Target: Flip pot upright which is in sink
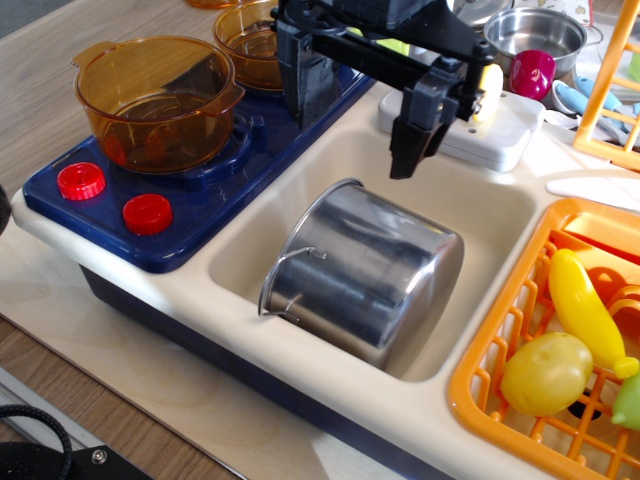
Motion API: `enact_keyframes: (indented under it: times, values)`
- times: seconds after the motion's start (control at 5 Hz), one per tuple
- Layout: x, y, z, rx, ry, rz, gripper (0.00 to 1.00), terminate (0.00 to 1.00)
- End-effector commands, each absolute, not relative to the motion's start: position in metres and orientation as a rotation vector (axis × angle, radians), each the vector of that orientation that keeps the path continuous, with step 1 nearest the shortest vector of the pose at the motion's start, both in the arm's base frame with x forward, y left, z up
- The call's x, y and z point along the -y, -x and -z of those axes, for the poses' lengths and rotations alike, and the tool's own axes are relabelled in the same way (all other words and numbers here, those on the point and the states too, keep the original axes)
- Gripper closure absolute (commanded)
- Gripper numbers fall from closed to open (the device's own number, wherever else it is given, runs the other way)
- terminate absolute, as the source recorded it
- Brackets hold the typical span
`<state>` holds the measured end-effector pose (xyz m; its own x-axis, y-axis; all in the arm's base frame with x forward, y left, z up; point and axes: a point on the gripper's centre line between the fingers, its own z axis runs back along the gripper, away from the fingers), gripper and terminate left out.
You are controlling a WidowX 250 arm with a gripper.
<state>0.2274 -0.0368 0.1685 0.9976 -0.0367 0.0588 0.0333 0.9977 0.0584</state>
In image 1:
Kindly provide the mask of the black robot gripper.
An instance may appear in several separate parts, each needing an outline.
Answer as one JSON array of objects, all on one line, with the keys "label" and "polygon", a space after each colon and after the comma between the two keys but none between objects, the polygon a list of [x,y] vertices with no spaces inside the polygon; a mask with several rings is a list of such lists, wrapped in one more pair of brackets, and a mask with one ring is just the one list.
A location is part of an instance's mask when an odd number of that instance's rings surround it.
[{"label": "black robot gripper", "polygon": [[444,1],[280,1],[272,12],[285,103],[302,130],[342,95],[343,65],[402,90],[390,177],[413,176],[468,119],[496,49]]}]

